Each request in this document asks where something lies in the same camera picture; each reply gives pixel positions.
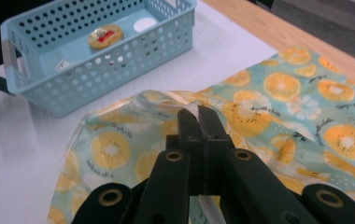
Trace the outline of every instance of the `white table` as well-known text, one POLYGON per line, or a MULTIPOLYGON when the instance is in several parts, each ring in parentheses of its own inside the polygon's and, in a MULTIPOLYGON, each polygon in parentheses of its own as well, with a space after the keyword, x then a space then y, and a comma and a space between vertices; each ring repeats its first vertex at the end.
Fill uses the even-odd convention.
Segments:
POLYGON ((276 52, 199 1, 191 51, 61 119, 0 92, 0 223, 46 223, 66 145, 84 115, 143 90, 199 91, 276 52))

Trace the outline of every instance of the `basket handle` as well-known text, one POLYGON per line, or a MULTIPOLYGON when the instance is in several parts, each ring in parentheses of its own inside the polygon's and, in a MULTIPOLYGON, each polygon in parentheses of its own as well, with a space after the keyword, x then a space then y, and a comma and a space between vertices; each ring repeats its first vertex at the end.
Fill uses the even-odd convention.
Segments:
MULTIPOLYGON (((16 83, 16 77, 22 77, 17 60, 17 53, 14 45, 8 40, 2 38, 3 64, 6 72, 6 80, 8 84, 16 83)), ((19 90, 15 85, 8 85, 10 92, 17 93, 19 90)))

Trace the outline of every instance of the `white object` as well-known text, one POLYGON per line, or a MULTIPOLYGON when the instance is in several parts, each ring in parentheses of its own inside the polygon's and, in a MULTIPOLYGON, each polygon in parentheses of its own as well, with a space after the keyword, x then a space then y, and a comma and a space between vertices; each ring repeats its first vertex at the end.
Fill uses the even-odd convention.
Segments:
POLYGON ((68 61, 65 61, 65 60, 61 60, 58 65, 56 65, 55 67, 55 71, 61 71, 63 69, 65 69, 67 66, 69 66, 69 62, 68 61))
POLYGON ((146 17, 146 18, 140 19, 137 22, 135 22, 134 30, 137 33, 140 33, 140 32, 150 28, 151 26, 153 26, 155 24, 157 24, 157 21, 154 18, 146 17))

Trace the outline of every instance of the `gray floor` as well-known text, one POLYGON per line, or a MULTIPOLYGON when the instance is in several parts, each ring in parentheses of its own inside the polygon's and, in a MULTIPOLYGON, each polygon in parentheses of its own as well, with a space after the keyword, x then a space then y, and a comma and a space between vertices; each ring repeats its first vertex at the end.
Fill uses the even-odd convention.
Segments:
POLYGON ((275 0, 271 12, 355 57, 355 3, 275 0))

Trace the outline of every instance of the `light blue plastic basket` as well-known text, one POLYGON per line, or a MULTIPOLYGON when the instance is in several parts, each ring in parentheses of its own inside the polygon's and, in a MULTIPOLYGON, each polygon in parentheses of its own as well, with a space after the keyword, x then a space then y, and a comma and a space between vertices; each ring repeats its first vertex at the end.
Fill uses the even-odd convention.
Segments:
POLYGON ((1 26, 7 87, 56 117, 64 116, 192 48, 194 0, 61 0, 1 26), (141 33, 142 18, 157 21, 141 33), (96 28, 118 24, 122 41, 90 48, 96 28), (17 63, 18 51, 24 72, 17 63), (68 63, 62 70, 60 62, 68 63))

